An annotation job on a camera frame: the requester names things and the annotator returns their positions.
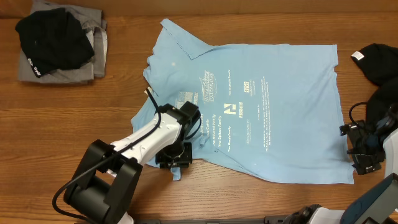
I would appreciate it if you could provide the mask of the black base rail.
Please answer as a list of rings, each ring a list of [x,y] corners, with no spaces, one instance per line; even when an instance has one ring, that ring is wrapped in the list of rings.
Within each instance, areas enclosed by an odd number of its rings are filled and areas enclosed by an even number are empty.
[[[137,224],[283,224],[291,223],[291,216],[266,216],[264,218],[206,219],[206,220],[159,220],[135,219]]]

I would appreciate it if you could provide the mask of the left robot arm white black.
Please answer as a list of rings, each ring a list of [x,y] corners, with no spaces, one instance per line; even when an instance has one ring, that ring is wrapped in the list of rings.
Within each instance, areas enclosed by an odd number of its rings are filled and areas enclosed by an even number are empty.
[[[192,163],[188,134],[200,122],[198,106],[160,106],[154,118],[130,136],[106,144],[91,143],[63,200],[90,223],[133,223],[127,214],[143,165],[154,159],[162,169]]]

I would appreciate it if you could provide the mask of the folded grey garment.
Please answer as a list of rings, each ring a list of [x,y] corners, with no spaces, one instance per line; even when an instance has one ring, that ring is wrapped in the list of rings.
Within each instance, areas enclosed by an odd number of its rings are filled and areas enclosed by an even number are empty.
[[[35,76],[27,57],[20,53],[18,79],[23,82],[44,84],[88,83],[95,78],[105,76],[106,55],[108,51],[107,22],[102,19],[102,11],[88,7],[56,4],[48,1],[34,1],[31,13],[56,8],[64,8],[70,12],[82,25],[86,36],[94,50],[94,56],[77,70],[55,70],[39,78]]]

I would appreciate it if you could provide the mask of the light blue t-shirt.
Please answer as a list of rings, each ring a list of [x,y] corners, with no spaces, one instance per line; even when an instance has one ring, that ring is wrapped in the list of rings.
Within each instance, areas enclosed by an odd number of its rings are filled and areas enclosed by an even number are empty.
[[[164,19],[144,78],[154,105],[199,107],[193,157],[286,184],[352,184],[335,45],[208,45]]]

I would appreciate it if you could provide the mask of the folded black garment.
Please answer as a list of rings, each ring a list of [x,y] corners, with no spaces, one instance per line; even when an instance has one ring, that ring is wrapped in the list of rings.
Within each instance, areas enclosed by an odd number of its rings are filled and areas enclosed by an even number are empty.
[[[36,11],[16,25],[21,49],[37,78],[79,69],[94,56],[81,23],[64,8]]]

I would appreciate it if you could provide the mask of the unfolded black garment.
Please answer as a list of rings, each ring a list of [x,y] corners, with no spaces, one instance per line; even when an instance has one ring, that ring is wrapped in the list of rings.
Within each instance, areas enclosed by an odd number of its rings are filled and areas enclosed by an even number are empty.
[[[375,127],[397,103],[397,48],[373,43],[353,53],[351,59],[378,87],[366,104],[366,124]]]

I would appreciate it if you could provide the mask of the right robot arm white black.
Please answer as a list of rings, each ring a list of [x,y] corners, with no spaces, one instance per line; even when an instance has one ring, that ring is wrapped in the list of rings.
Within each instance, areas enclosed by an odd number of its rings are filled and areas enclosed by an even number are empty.
[[[385,162],[384,179],[356,199],[346,210],[330,210],[319,204],[303,207],[287,216],[292,223],[394,223],[389,216],[397,210],[397,120],[384,118],[373,131],[363,121],[340,127],[341,135],[354,141],[348,151],[358,174],[369,174]]]

